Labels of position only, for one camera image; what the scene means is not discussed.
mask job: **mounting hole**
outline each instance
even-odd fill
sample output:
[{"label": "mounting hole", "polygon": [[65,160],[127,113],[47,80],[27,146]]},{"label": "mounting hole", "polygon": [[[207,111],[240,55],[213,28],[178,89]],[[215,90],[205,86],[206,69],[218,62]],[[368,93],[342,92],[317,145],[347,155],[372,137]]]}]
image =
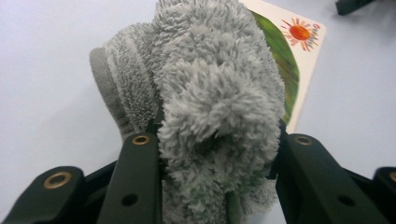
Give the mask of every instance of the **mounting hole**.
[{"label": "mounting hole", "polygon": [[338,201],[346,206],[350,206],[350,207],[355,206],[355,201],[353,201],[353,199],[345,195],[338,196]]},{"label": "mounting hole", "polygon": [[128,194],[122,198],[121,201],[122,205],[124,206],[132,206],[137,203],[137,196],[134,194]]},{"label": "mounting hole", "polygon": [[304,146],[311,146],[313,143],[310,138],[307,138],[304,136],[297,136],[294,138],[294,141],[296,141],[297,143],[304,145]]},{"label": "mounting hole", "polygon": [[145,145],[147,142],[149,142],[149,137],[146,135],[139,135],[132,140],[132,143],[139,146]]},{"label": "mounting hole", "polygon": [[72,178],[72,174],[69,172],[58,172],[54,175],[50,175],[45,181],[44,181],[44,188],[46,189],[57,189],[70,181]]}]

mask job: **picture book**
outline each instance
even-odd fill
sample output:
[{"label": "picture book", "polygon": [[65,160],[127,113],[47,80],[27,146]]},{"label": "picture book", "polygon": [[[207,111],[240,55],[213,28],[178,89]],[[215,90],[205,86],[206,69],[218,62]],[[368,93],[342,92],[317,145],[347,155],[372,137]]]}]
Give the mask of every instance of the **picture book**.
[{"label": "picture book", "polygon": [[276,60],[285,83],[287,132],[294,133],[326,27],[262,0],[239,0],[249,9]]}]

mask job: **black plastic bracket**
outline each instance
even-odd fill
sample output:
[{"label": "black plastic bracket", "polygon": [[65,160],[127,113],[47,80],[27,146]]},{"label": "black plastic bracket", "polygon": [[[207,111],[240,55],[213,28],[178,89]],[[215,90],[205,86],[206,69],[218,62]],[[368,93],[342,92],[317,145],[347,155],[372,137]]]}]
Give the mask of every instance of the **black plastic bracket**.
[{"label": "black plastic bracket", "polygon": [[82,207],[85,195],[84,174],[80,169],[53,168],[32,182],[4,223],[59,223]]},{"label": "black plastic bracket", "polygon": [[154,134],[125,140],[97,223],[162,223],[158,153]]},{"label": "black plastic bracket", "polygon": [[373,2],[374,0],[339,0],[335,3],[338,15],[345,16],[361,7]]},{"label": "black plastic bracket", "polygon": [[276,191],[288,224],[389,223],[315,138],[289,134],[276,163]]}]

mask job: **gray fleece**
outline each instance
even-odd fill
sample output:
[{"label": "gray fleece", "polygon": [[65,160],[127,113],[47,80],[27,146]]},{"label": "gray fleece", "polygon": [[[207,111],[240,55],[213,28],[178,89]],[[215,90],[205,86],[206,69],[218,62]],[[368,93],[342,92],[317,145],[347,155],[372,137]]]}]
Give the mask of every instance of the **gray fleece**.
[{"label": "gray fleece", "polygon": [[92,70],[123,139],[163,105],[164,223],[243,223],[270,207],[284,84],[242,4],[160,0],[152,23],[125,28],[102,53],[109,74]]}]

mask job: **white tabletop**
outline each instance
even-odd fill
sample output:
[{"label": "white tabletop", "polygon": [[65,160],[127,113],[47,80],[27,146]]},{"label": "white tabletop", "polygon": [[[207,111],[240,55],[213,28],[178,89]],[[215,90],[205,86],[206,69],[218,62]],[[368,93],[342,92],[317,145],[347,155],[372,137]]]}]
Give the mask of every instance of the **white tabletop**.
[{"label": "white tabletop", "polygon": [[[372,177],[396,166],[396,1],[341,17],[335,0],[269,0],[319,21],[327,36],[297,125],[339,163]],[[87,175],[117,159],[121,139],[96,88],[89,52],[149,22],[155,0],[0,2],[0,220],[56,166]],[[251,224],[285,223],[279,204]]]}]

